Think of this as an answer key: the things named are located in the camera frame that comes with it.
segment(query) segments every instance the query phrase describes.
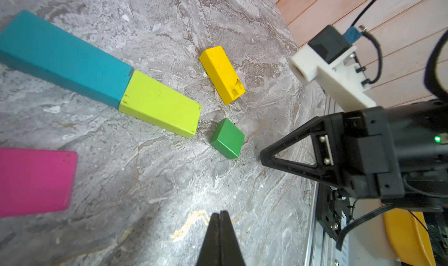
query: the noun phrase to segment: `green block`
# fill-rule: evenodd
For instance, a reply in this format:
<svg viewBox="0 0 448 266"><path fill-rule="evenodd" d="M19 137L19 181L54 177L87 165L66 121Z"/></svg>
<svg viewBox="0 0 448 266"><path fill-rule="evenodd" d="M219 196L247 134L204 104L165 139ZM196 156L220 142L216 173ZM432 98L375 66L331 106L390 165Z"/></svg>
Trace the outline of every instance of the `green block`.
<svg viewBox="0 0 448 266"><path fill-rule="evenodd" d="M216 126L210 144L229 159L240 156L244 134L230 120L224 118Z"/></svg>

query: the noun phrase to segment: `blue connector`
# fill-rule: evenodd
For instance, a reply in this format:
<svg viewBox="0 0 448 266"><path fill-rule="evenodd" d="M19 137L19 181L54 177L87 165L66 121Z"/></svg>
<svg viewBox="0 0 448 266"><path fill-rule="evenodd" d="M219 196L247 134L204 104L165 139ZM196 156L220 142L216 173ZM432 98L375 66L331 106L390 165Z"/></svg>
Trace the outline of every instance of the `blue connector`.
<svg viewBox="0 0 448 266"><path fill-rule="evenodd" d="M350 44L354 44L355 41L362 37L362 33L358 31L355 27L350 27L343 35L342 35Z"/></svg>

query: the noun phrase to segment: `teal block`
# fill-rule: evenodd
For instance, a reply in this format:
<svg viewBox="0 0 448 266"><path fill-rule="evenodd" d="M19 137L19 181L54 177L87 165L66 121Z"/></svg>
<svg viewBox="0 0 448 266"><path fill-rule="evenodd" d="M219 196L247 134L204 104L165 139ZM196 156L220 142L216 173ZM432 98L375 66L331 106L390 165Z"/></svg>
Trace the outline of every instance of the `teal block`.
<svg viewBox="0 0 448 266"><path fill-rule="evenodd" d="M229 159L240 156L244 143L244 133L241 132L230 120L224 118L216 126L210 139L210 144Z"/></svg>
<svg viewBox="0 0 448 266"><path fill-rule="evenodd" d="M115 108L133 72L125 62L28 11L0 34L0 62Z"/></svg>

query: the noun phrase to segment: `wooden wall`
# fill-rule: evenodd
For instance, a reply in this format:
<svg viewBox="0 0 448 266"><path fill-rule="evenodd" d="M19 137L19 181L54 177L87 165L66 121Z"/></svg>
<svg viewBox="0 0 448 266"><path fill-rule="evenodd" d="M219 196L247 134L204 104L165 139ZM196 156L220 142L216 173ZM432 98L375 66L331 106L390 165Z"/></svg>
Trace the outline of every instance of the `wooden wall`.
<svg viewBox="0 0 448 266"><path fill-rule="evenodd" d="M299 46L326 25L344 33L371 0L274 0ZM365 25L383 50L383 74L366 94L378 105L398 106L428 100L423 73L431 51L448 29L448 0L378 0L357 25ZM361 38L355 45L366 74L374 78L377 53ZM448 47L438 64L439 77L448 77Z"/></svg>

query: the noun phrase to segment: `cube block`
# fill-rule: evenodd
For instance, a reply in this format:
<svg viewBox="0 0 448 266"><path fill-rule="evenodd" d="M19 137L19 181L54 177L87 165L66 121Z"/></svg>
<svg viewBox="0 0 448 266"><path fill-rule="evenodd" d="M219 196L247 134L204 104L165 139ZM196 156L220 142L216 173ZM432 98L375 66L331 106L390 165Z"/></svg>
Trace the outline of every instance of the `cube block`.
<svg viewBox="0 0 448 266"><path fill-rule="evenodd" d="M196 134L201 113L199 103L139 71L132 75L118 109L187 138Z"/></svg>
<svg viewBox="0 0 448 266"><path fill-rule="evenodd" d="M115 108L133 72L125 62L28 11L0 34L0 62Z"/></svg>
<svg viewBox="0 0 448 266"><path fill-rule="evenodd" d="M77 154L0 148L0 217L65 210Z"/></svg>
<svg viewBox="0 0 448 266"><path fill-rule="evenodd" d="M224 118L216 126L210 139L210 144L229 159L240 156L244 142L244 133L241 132L230 120Z"/></svg>
<svg viewBox="0 0 448 266"><path fill-rule="evenodd" d="M246 92L222 46L205 50L199 57L199 61L225 105Z"/></svg>

